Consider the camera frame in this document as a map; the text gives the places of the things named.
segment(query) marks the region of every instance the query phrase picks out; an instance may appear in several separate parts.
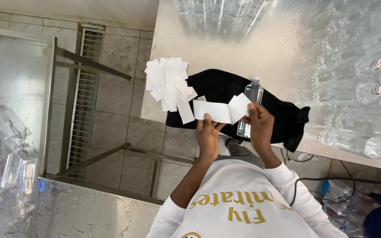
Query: gray pants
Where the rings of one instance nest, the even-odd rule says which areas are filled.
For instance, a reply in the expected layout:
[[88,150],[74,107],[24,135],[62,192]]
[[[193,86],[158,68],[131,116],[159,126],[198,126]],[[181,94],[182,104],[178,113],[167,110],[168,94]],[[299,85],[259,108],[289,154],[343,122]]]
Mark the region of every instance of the gray pants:
[[231,139],[229,143],[227,143],[226,148],[229,150],[230,156],[219,154],[215,161],[227,159],[242,160],[264,169],[264,163],[262,160],[249,151],[246,147],[239,145],[238,140]]

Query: left hand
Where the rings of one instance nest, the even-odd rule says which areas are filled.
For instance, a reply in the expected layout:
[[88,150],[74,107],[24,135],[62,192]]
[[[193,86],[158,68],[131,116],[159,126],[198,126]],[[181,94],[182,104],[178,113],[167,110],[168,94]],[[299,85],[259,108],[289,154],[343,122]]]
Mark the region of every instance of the left hand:
[[196,138],[199,144],[199,159],[213,162],[217,158],[220,149],[219,131],[225,125],[225,123],[212,122],[208,113],[204,115],[204,120],[198,120]]

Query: stainless steel table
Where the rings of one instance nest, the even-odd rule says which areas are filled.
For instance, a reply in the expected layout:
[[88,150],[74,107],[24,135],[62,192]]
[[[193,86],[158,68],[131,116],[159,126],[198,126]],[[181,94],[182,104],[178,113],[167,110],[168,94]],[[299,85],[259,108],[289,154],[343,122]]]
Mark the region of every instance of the stainless steel table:
[[[280,100],[298,107],[311,106],[310,122],[298,151],[381,168],[371,160],[317,141],[315,125],[323,124],[328,108],[313,105],[301,89],[311,84],[317,56],[321,53],[316,35],[326,34],[328,21],[313,17],[326,7],[326,0],[275,0],[261,22],[249,29],[226,20],[198,22],[179,18],[173,0],[161,0],[150,60],[182,57],[189,62],[188,75],[206,69],[221,69],[260,83]],[[145,91],[141,118],[166,122],[161,103]]]

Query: metal grate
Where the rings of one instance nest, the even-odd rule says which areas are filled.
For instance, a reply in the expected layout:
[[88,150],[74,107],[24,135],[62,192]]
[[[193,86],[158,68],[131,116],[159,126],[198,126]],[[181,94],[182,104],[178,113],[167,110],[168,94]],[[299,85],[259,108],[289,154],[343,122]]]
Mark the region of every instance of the metal grate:
[[[104,32],[102,30],[84,28],[80,55],[99,62],[102,55]],[[71,131],[67,169],[88,159],[91,142],[93,113],[97,100],[99,73],[85,70],[78,71],[75,92],[75,103],[71,117]],[[82,169],[69,177],[85,180],[86,169]]]

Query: right hand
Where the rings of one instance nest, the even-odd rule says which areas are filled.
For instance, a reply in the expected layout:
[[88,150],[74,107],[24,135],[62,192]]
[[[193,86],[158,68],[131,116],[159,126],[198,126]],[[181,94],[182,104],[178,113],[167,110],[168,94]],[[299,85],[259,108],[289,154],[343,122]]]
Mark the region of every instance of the right hand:
[[274,116],[267,109],[256,103],[248,104],[249,117],[241,119],[251,125],[251,145],[257,151],[271,149],[271,135],[273,133]]

